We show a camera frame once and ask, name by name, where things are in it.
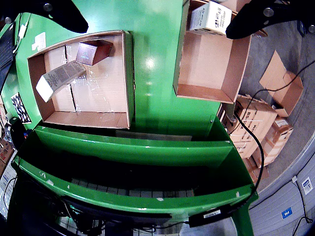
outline sticker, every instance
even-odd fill
[[[219,215],[219,214],[221,214],[221,211],[220,210],[216,210],[216,211],[213,211],[213,212],[210,212],[208,214],[203,215],[203,218],[206,219],[206,218],[209,218],[209,217],[212,217],[212,216],[215,216],[215,215]]]
[[[292,215],[292,209],[289,207],[285,211],[281,212],[282,219],[286,219],[289,215]]]
[[[35,36],[35,42],[31,45],[31,49],[34,51],[36,48],[38,51],[46,48],[46,32]]]
[[[302,186],[303,186],[305,195],[307,195],[309,192],[311,192],[311,190],[313,189],[313,185],[312,185],[312,182],[310,180],[310,177],[308,177],[306,180],[304,180],[304,182],[302,183]]]
[[[288,122],[286,122],[285,119],[282,120],[275,120],[275,123],[277,124],[277,126],[280,128],[281,126],[285,126],[285,125],[289,125]]]
[[[24,107],[24,104],[22,102],[20,94],[16,93],[15,95],[13,95],[11,97],[11,100],[12,100],[13,106],[14,106],[16,113],[18,114],[18,117],[21,120],[22,124],[30,124],[32,121],[31,121],[31,118]]]

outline white product box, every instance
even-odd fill
[[[225,35],[231,17],[232,10],[210,1],[192,12],[189,30],[202,34]]]

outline blue sign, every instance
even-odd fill
[[[281,212],[282,214],[282,219],[287,218],[289,215],[292,215],[292,209],[289,207],[285,211]]]

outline stacked cardboard box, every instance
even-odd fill
[[[242,122],[261,142],[277,117],[277,113],[265,102],[253,100],[249,96],[239,95],[235,104],[235,112]],[[227,117],[223,119],[230,138],[242,158],[249,158],[258,147],[253,137],[239,122],[231,122]]]
[[[0,160],[0,178],[5,170],[6,164]]]
[[[260,168],[257,167],[256,162],[252,156],[250,156],[249,158],[244,158],[243,162],[244,162],[246,169],[248,170],[248,172],[252,178],[252,181],[254,183],[256,183],[258,180]],[[268,169],[266,167],[264,167],[264,169],[262,171],[261,179],[265,179],[268,177],[269,177]]]
[[[293,127],[281,117],[277,117],[272,124],[264,140],[261,142],[261,146],[264,150],[264,166],[272,163],[279,155],[287,140],[289,139]],[[261,154],[260,150],[256,149],[252,154],[257,166],[261,167]]]
[[[14,149],[11,144],[4,139],[0,141],[0,148],[0,160],[6,165],[14,153]]]

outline green machine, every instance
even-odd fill
[[[248,198],[254,185],[216,117],[220,103],[178,98],[172,87],[179,36],[183,30],[183,1],[120,0],[104,3],[91,0],[74,3],[89,23],[87,33],[126,30],[132,34],[136,90],[135,117],[130,132],[190,135],[192,141],[121,138],[108,130],[78,131],[42,122],[32,93],[27,63],[27,58],[34,54],[34,37],[45,32],[46,45],[50,46],[79,34],[32,15],[26,37],[16,55],[16,64],[1,93],[7,111],[17,116],[11,96],[19,92],[32,120],[25,125],[32,129],[32,133],[15,158],[16,163],[20,158],[21,170],[58,196],[125,212],[165,213],[171,216],[171,223],[185,221],[220,206],[233,206]],[[104,193],[74,183],[73,179],[84,178],[97,184],[99,176],[85,175],[84,171],[91,172],[93,164],[99,161],[109,167],[115,166],[117,170],[130,165],[139,173],[146,166],[154,173],[137,181],[132,179],[132,182],[106,176],[103,184],[117,189],[117,193]],[[85,169],[75,171],[74,168],[67,172],[62,166],[69,167],[69,163]],[[119,189],[151,191],[152,197],[118,194]],[[185,191],[186,196],[155,198],[155,191]],[[232,214],[238,235],[253,235],[248,207],[255,199],[257,194]]]

